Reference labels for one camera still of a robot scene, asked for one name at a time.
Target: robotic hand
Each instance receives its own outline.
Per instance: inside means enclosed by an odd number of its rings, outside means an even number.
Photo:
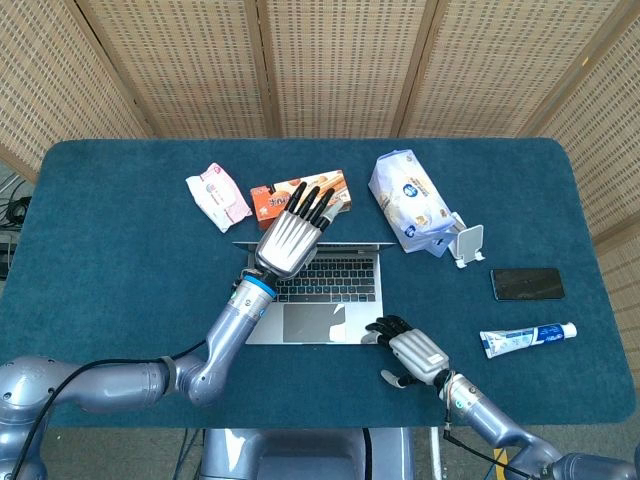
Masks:
[[[108,413],[149,407],[175,391],[195,405],[212,405],[233,359],[275,298],[276,281],[295,276],[311,261],[342,206],[326,208],[334,193],[329,189],[311,208],[320,190],[314,187],[296,208],[306,186],[298,186],[267,230],[256,249],[256,269],[243,272],[207,333],[206,361],[191,353],[198,344],[172,357],[110,359],[82,367],[38,356],[0,364],[0,479],[46,479],[39,449],[52,406],[72,402],[88,412]]]
[[[494,461],[451,435],[453,410],[493,448],[519,447],[520,451],[505,468],[508,480],[636,480],[640,464],[640,446],[636,466],[621,460],[572,453],[564,457],[547,441],[524,430],[463,375],[449,369],[449,357],[422,331],[412,328],[395,315],[378,318],[367,325],[369,334],[363,343],[388,346],[409,373],[397,377],[381,372],[389,384],[397,388],[424,383],[436,387],[446,404],[444,438],[486,460]]]

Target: white phone holder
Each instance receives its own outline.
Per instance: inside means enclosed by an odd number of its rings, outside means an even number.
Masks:
[[[456,238],[449,244],[449,251],[456,261],[456,266],[464,268],[469,262],[484,260],[480,251],[484,227],[476,225],[475,227],[467,228],[460,215],[453,212],[451,216],[456,219],[456,223],[449,231],[455,233]]]

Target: laptop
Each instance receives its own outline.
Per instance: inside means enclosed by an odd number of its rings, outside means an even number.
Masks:
[[[256,242],[234,242],[249,251]],[[277,297],[248,344],[360,344],[365,326],[382,316],[380,251],[393,243],[318,243],[310,264],[276,284]]]

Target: laptop key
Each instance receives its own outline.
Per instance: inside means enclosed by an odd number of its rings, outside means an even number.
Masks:
[[[289,302],[309,303],[318,302],[325,303],[331,301],[331,295],[289,295]]]

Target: wet wipes package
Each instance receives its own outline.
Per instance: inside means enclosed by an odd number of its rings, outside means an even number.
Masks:
[[[447,231],[455,219],[412,150],[378,158],[369,189],[405,252],[442,256],[455,238]]]
[[[201,175],[187,178],[186,182],[196,204],[222,233],[251,215],[236,182],[217,163],[212,163]]]

